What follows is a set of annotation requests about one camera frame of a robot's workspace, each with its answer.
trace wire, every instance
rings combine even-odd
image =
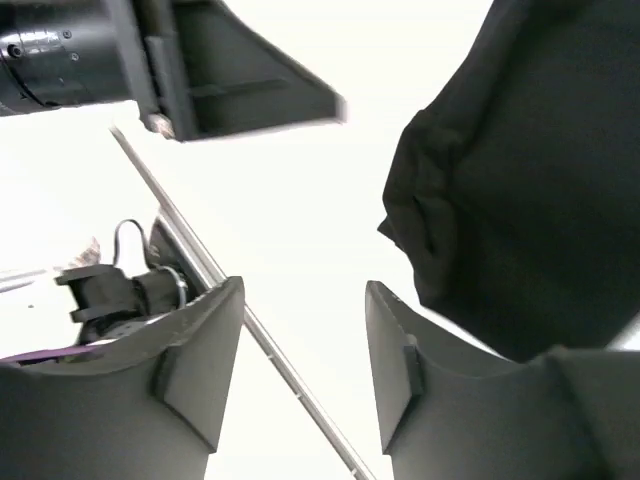
[[[144,228],[140,225],[140,222],[133,218],[127,218],[122,220],[116,226],[114,238],[113,238],[113,262],[112,265],[117,265],[120,260],[120,228],[126,223],[133,224],[138,231],[140,232],[140,239],[142,240],[142,253],[144,255],[144,263],[149,268],[149,270],[153,270],[157,267],[157,265],[151,260],[151,254],[149,253],[149,244],[147,243],[147,236],[144,233]]]
[[[187,305],[187,293],[189,291],[189,286],[187,282],[180,276],[178,272],[176,272],[173,268],[162,265],[158,267],[158,270],[165,270],[171,274],[173,277],[173,281],[176,283],[176,287],[178,289],[178,310],[184,308]]]

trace black fabric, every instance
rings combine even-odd
[[[640,2],[495,0],[383,201],[423,305],[517,361],[607,345],[640,310]]]

